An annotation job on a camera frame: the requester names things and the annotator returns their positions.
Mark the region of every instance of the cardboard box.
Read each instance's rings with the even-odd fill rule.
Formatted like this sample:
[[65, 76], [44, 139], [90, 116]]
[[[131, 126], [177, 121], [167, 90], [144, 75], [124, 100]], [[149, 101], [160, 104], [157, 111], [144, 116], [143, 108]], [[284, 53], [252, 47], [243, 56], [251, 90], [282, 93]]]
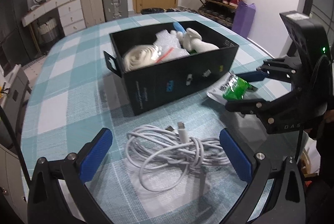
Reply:
[[125, 72], [124, 55], [136, 45], [153, 44], [158, 32], [174, 30], [173, 23], [110, 34], [116, 58], [105, 52], [106, 65], [122, 78], [135, 115], [201, 91], [218, 81], [231, 68], [239, 48], [236, 43], [197, 21], [180, 24], [185, 29], [190, 27], [196, 30], [203, 41], [215, 44], [220, 49]]

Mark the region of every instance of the charging cable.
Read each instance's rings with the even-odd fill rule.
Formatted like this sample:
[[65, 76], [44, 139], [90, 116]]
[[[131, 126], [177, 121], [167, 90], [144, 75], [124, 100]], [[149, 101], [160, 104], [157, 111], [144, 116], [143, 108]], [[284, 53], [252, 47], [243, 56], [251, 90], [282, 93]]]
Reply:
[[[127, 137], [126, 157], [131, 164], [140, 169], [139, 181], [146, 190], [151, 192], [161, 192], [174, 188], [189, 171], [199, 169], [201, 166], [225, 166], [230, 164], [218, 138], [198, 139], [189, 137], [182, 122], [178, 123], [177, 132], [172, 127], [164, 130], [152, 125], [142, 125], [129, 132]], [[129, 151], [143, 163], [134, 162]], [[145, 171], [154, 171], [175, 165], [185, 165], [185, 169], [180, 178], [171, 186], [153, 189], [144, 182]]]

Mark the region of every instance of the white plush toy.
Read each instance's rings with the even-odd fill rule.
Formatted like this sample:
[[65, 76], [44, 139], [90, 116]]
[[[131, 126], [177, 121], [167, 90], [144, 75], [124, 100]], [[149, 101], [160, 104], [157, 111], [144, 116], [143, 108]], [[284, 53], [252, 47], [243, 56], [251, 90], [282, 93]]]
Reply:
[[204, 53], [219, 49], [216, 45], [202, 41], [201, 35], [191, 28], [187, 28], [185, 34], [178, 31], [176, 37], [188, 52], [195, 50], [197, 53]]

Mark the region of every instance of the table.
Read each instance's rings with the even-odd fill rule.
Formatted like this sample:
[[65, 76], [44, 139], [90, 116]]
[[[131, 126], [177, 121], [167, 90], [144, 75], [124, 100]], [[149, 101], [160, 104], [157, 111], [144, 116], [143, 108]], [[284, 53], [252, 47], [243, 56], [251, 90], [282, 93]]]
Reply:
[[[114, 143], [86, 186], [114, 223], [218, 223], [246, 186], [232, 166], [206, 168], [204, 173], [185, 178], [166, 193], [144, 192], [138, 185], [137, 170], [124, 160], [126, 133], [143, 124], [176, 128], [177, 122], [183, 121], [192, 136], [217, 137], [225, 123], [230, 131], [243, 135], [254, 150], [261, 150], [278, 162], [284, 156], [294, 156], [298, 133], [268, 137], [254, 116], [243, 119], [227, 112], [205, 91], [133, 116], [120, 78], [105, 65], [103, 51], [114, 53], [109, 33], [190, 20], [199, 21], [240, 45], [232, 65], [235, 73], [255, 70], [269, 58], [231, 30], [193, 13], [136, 16], [67, 36], [51, 49], [28, 103], [21, 147], [30, 175], [39, 157], [63, 159], [70, 152], [78, 152], [102, 127], [107, 127], [113, 132]], [[290, 91], [290, 84], [274, 80], [253, 85], [259, 88], [255, 96], [267, 100]], [[170, 184], [178, 172], [162, 171], [159, 183]], [[260, 213], [271, 184], [268, 181], [252, 217]]]

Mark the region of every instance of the hand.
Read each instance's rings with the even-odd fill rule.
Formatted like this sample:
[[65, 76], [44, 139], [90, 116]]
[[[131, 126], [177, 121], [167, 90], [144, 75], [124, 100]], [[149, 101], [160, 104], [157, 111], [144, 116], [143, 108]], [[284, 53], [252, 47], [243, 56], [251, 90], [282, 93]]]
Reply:
[[334, 110], [327, 111], [324, 116], [326, 123], [334, 122]]

